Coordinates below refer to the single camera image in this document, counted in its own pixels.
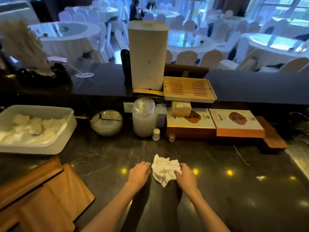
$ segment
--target small plastic box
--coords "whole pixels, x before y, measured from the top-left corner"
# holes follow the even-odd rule
[[[13,105],[0,113],[0,131],[10,131],[13,126],[12,119],[17,114],[42,119],[62,119],[64,116],[68,116],[68,118],[57,132],[55,139],[48,144],[27,145],[16,143],[8,145],[0,142],[0,152],[56,155],[63,150],[77,126],[74,111],[71,108]]]

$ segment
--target large glass jar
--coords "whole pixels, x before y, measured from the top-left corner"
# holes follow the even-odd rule
[[[133,130],[137,136],[151,136],[157,126],[157,108],[155,102],[149,98],[137,99],[132,109]]]

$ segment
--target wall outlet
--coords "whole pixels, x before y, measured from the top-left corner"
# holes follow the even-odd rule
[[[132,113],[134,103],[123,103],[123,108],[125,109],[125,113]]]

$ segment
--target tall white canister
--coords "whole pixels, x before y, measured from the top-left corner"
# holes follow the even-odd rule
[[[131,21],[128,25],[132,86],[160,90],[168,42],[168,26],[160,22]]]

